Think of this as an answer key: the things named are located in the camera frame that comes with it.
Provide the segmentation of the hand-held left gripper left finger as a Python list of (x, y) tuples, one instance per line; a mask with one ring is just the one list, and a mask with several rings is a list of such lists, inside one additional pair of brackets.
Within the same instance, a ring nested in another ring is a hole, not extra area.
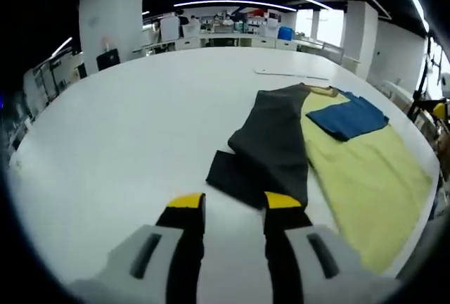
[(83, 303), (195, 303), (204, 257), (204, 193), (170, 201), (154, 225), (113, 248), (105, 267), (79, 281)]

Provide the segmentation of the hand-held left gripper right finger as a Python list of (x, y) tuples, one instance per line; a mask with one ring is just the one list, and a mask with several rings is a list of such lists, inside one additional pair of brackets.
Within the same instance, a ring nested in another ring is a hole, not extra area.
[(274, 303), (384, 303), (398, 280), (367, 270), (359, 253), (326, 226), (314, 226), (291, 196), (265, 192), (265, 256)]

